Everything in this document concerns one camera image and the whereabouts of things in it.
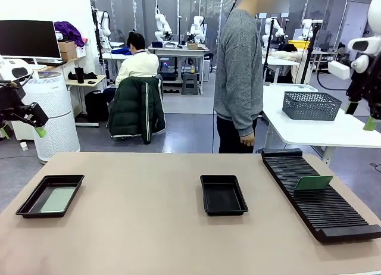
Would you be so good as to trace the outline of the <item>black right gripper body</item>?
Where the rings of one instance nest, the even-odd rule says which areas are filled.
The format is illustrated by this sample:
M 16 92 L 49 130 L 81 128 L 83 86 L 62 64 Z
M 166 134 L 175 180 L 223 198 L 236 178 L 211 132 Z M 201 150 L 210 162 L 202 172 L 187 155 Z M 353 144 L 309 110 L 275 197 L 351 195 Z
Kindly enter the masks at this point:
M 350 101 L 365 99 L 368 104 L 380 104 L 380 53 L 376 57 L 370 57 L 365 72 L 353 72 L 351 80 L 346 92 Z

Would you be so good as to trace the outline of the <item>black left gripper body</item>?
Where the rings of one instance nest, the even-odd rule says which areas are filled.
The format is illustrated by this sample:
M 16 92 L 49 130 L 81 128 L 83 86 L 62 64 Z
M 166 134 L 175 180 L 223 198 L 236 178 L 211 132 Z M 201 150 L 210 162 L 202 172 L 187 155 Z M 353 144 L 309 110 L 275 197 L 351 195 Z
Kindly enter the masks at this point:
M 1 86 L 1 123 L 25 117 L 26 113 L 22 102 L 24 96 L 23 88 L 15 89 Z

